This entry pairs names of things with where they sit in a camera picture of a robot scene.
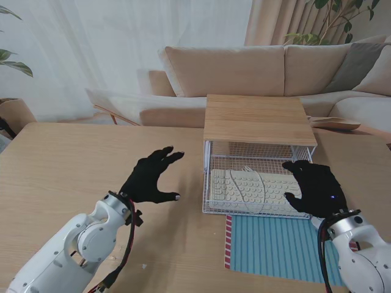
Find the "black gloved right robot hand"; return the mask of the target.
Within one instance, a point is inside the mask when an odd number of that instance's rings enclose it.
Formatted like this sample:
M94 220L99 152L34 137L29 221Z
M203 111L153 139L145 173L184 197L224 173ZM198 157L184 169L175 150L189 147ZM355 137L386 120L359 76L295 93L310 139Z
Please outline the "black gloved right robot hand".
M299 184L301 198L285 193L289 204L298 212L327 218L348 210L345 194L330 167L304 160L284 162L282 167L290 171Z

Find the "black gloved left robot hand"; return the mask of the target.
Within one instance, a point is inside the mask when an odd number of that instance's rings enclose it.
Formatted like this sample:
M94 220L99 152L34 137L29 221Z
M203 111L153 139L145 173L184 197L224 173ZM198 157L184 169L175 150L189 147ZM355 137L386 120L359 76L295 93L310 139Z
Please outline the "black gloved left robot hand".
M180 160L184 152L173 153L173 146L155 150L148 157L139 159L132 173L125 181L120 194L126 194L134 203L152 202L165 203L178 201L180 194L176 192L162 192L158 189L158 180L170 164Z

